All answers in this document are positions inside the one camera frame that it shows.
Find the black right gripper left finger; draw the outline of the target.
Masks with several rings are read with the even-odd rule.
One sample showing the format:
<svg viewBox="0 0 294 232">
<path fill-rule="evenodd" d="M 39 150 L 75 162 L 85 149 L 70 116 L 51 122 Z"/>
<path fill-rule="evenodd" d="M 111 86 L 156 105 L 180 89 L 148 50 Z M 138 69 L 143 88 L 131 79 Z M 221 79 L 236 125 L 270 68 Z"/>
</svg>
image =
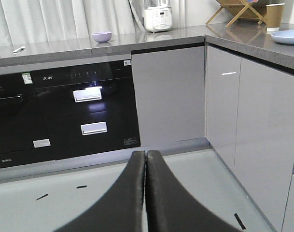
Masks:
<svg viewBox="0 0 294 232">
<path fill-rule="evenodd" d="M 141 232 L 145 151 L 134 151 L 117 180 L 90 208 L 58 232 Z"/>
</svg>

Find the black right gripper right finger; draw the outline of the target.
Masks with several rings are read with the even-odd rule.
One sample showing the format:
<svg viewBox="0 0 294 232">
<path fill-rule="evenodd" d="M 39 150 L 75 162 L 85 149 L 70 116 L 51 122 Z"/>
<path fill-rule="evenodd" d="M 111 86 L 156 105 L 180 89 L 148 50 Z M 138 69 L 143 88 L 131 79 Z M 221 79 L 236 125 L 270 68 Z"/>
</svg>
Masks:
<svg viewBox="0 0 294 232">
<path fill-rule="evenodd" d="M 146 156 L 146 214 L 150 232 L 242 231 L 197 201 L 158 150 L 149 150 Z"/>
</svg>

